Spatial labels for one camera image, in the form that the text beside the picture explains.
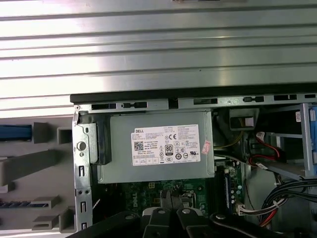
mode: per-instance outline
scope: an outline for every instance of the dell logo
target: dell logo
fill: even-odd
[[[138,207],[138,194],[133,193],[132,197],[133,197],[133,207]]]

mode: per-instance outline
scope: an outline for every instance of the metal bracket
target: metal bracket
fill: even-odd
[[[91,191],[90,161],[97,160],[95,133],[90,130],[96,125],[78,124],[74,116],[73,123],[73,151],[74,151],[74,183],[75,183],[75,209],[77,231],[83,230],[93,224],[93,205]]]

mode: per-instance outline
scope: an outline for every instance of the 80 plus logo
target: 80 plus logo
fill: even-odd
[[[165,155],[173,155],[173,146],[165,145]]]

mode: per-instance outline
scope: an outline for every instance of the cable clip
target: cable clip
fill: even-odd
[[[276,208],[279,208],[279,205],[278,205],[278,203],[277,203],[275,200],[273,200],[273,204],[274,204],[274,206],[275,206]]]

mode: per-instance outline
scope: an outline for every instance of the barcode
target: barcode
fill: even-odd
[[[134,150],[135,151],[144,150],[143,141],[134,142]]]

